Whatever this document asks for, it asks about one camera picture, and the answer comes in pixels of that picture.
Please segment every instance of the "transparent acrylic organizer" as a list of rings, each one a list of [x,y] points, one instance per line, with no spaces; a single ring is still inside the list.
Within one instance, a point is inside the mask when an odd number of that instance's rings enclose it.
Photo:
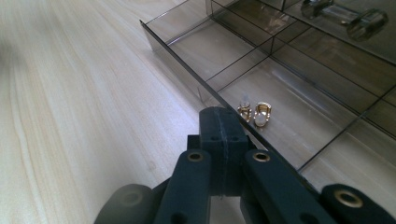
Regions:
[[[396,217],[394,64],[253,0],[190,0],[142,25],[205,105],[269,103],[264,128],[241,123],[317,190],[348,184]]]

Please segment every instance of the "tabletop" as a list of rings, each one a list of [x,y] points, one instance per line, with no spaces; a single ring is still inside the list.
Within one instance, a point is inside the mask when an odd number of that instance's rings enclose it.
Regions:
[[[180,2],[2,3],[0,223],[93,223],[118,188],[172,174],[204,106],[139,20]],[[214,223],[241,220],[234,199],[212,201]]]

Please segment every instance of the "wood grain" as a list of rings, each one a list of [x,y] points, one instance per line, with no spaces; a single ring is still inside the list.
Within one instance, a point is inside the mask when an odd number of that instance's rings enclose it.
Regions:
[[[116,189],[172,174],[203,106],[139,19],[178,3],[2,1],[1,223],[93,223]]]

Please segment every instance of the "light wood surface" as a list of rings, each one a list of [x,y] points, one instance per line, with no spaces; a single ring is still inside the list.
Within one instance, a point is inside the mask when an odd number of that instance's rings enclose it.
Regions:
[[[116,189],[172,174],[204,107],[139,20],[179,3],[2,1],[0,223],[93,223]]]

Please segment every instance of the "wooden table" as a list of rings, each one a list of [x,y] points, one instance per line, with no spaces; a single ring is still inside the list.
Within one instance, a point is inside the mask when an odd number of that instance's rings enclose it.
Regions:
[[[180,2],[2,3],[0,223],[93,223],[116,189],[172,174],[204,107],[139,20]],[[215,199],[213,223],[241,221],[237,210]]]

